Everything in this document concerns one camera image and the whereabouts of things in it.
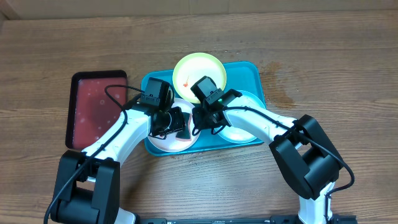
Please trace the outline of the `white plastic plate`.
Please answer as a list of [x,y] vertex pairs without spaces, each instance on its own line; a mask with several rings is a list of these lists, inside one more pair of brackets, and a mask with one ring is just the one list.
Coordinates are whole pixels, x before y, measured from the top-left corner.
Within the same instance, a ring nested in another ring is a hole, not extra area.
[[164,140],[148,137],[144,140],[145,147],[148,151],[159,150],[160,152],[169,153],[182,152],[192,147],[198,140],[200,133],[198,133],[196,136],[192,135],[192,131],[194,128],[192,109],[194,109],[195,106],[186,100],[176,98],[172,107],[180,107],[182,109],[182,112],[190,113],[188,126],[190,128],[191,138],[189,140],[177,139],[177,133],[169,134]]

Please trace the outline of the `red and green sponge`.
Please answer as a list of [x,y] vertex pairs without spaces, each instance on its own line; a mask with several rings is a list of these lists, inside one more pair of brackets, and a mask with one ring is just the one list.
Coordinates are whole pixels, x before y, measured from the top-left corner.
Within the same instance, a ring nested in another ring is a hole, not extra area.
[[190,119],[190,113],[183,112],[182,114],[183,114],[184,125],[185,126],[184,126],[184,129],[182,131],[179,131],[176,134],[176,138],[177,139],[183,139],[183,140],[189,140],[191,138],[190,137],[190,128],[188,126],[189,119]]

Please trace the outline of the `yellow-green plastic plate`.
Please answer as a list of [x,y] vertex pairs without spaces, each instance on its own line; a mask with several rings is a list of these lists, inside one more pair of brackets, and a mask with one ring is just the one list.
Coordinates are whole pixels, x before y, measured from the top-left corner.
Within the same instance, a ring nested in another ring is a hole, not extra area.
[[190,88],[204,76],[210,77],[218,88],[224,90],[227,81],[226,70],[216,57],[201,52],[184,56],[173,71],[172,82],[175,91],[184,100],[199,103],[199,99]]

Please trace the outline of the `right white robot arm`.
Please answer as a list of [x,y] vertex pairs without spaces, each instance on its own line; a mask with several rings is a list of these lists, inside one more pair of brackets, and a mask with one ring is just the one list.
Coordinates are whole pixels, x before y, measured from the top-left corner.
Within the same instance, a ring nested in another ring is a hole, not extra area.
[[302,223],[330,223],[330,196],[339,177],[342,158],[319,123],[311,116],[287,118],[243,100],[243,94],[224,92],[207,76],[191,87],[200,100],[193,110],[193,134],[219,127],[242,129],[267,144],[289,187],[299,196]]

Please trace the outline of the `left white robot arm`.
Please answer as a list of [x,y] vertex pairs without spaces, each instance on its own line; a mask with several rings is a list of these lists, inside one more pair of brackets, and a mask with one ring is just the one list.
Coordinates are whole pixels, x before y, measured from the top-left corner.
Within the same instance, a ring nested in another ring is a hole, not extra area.
[[169,82],[150,78],[98,140],[81,152],[66,151],[44,222],[137,223],[137,215],[120,207],[120,169],[146,137],[164,140],[185,130],[182,110],[172,106],[174,98]]

